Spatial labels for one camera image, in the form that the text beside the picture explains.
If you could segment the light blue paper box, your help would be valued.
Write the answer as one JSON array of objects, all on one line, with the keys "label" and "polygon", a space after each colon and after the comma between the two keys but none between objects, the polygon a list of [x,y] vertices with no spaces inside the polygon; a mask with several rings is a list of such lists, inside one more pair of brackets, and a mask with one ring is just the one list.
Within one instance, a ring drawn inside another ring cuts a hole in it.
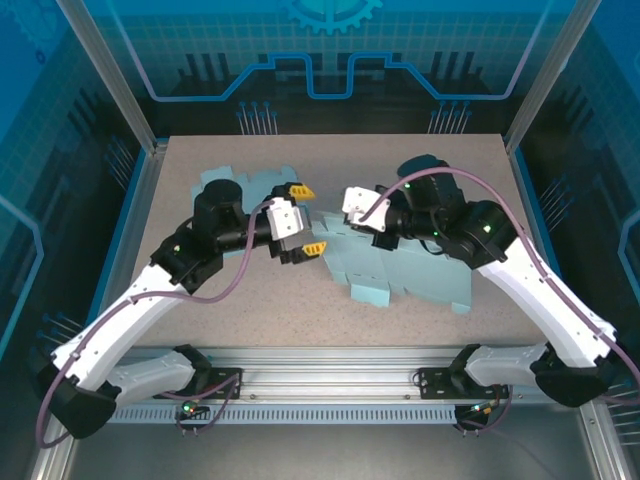
[{"label": "light blue paper box", "polygon": [[203,192],[208,183],[219,179],[232,180],[241,187],[242,209],[247,215],[271,193],[274,186],[300,182],[296,171],[289,165],[276,169],[263,169],[253,174],[235,173],[228,165],[206,170],[200,174],[200,180],[190,189],[191,214],[194,213],[196,197]]},{"label": "light blue paper box", "polygon": [[402,239],[394,251],[376,248],[371,236],[348,228],[335,213],[321,213],[312,231],[327,243],[323,259],[333,281],[347,286],[355,301],[388,307],[393,295],[413,295],[458,314],[471,310],[471,269],[459,260],[433,255],[414,240]]}]

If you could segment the blue table edge strip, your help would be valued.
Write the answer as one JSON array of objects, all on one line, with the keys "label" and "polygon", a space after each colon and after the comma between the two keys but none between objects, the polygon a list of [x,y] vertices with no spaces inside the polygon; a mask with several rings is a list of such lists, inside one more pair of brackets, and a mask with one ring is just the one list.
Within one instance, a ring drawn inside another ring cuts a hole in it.
[{"label": "blue table edge strip", "polygon": [[111,275],[111,272],[114,266],[116,254],[123,236],[125,224],[129,216],[129,212],[131,210],[131,206],[133,203],[134,195],[137,190],[139,178],[143,170],[143,167],[146,164],[146,159],[147,159],[147,151],[145,149],[141,149],[140,153],[136,158],[132,177],[126,189],[124,200],[123,200],[120,213],[114,228],[113,235],[111,237],[109,248],[107,250],[107,254],[103,263],[103,267],[101,269],[100,276],[98,278],[98,283],[96,285],[93,299],[89,307],[89,312],[85,320],[86,325],[89,325],[99,315],[100,305],[107,289],[109,277]]},{"label": "blue table edge strip", "polygon": [[551,269],[561,277],[561,269],[524,155],[521,149],[516,147],[508,154],[508,157],[528,220],[529,230],[531,232],[530,236],[542,258]]}]

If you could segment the grey metal bottom panel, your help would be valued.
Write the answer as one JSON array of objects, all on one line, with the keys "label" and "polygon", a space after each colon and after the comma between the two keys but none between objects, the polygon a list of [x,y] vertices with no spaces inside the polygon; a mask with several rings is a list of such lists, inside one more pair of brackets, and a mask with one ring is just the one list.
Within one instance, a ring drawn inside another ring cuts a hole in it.
[{"label": "grey metal bottom panel", "polygon": [[449,426],[218,426],[184,438],[116,425],[79,443],[69,480],[596,480],[574,420]]}]

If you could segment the aluminium mounting rail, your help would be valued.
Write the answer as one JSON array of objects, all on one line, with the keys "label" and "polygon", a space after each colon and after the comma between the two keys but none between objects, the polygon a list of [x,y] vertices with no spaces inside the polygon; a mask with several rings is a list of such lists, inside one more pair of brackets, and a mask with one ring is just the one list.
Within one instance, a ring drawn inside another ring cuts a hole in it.
[{"label": "aluminium mounting rail", "polygon": [[412,377],[445,367],[454,347],[214,347],[215,367],[243,370],[244,404],[419,404]]}]

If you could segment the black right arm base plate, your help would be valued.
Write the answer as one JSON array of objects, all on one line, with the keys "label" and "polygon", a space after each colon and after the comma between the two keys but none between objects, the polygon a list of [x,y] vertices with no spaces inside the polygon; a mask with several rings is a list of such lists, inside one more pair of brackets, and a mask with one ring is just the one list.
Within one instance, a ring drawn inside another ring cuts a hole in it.
[{"label": "black right arm base plate", "polygon": [[419,389],[422,400],[506,400],[506,385],[482,386],[466,373],[452,374],[445,367],[425,367],[416,370],[411,381]]}]

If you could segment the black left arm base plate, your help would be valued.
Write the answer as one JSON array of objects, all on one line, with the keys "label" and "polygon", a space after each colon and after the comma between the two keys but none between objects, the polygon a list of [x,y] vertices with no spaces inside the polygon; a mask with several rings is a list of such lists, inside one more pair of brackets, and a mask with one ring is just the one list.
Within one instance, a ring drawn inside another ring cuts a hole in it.
[{"label": "black left arm base plate", "polygon": [[212,368],[196,384],[196,394],[202,400],[238,399],[243,374],[241,368]]}]

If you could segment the aluminium frame post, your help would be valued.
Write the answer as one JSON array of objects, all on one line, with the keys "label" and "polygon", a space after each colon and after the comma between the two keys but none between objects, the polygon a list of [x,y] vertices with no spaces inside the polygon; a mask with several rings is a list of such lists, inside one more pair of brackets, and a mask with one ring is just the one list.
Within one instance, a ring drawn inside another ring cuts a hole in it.
[{"label": "aluminium frame post", "polygon": [[573,54],[602,0],[576,0],[549,54],[505,135],[505,151],[515,154],[529,127]]},{"label": "aluminium frame post", "polygon": [[158,140],[84,2],[55,1],[141,148],[146,154],[154,156]]}]

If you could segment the aluminium lower frame bar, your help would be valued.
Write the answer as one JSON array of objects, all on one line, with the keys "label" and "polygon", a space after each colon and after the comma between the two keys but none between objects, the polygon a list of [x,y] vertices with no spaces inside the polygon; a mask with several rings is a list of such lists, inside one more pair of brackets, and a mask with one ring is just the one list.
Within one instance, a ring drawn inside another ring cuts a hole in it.
[{"label": "aluminium lower frame bar", "polygon": [[580,408],[587,443],[598,480],[626,480],[620,468],[620,445],[608,408],[599,402],[589,402]]},{"label": "aluminium lower frame bar", "polygon": [[73,464],[75,440],[71,437],[59,445],[40,450],[27,480],[68,480]]}]

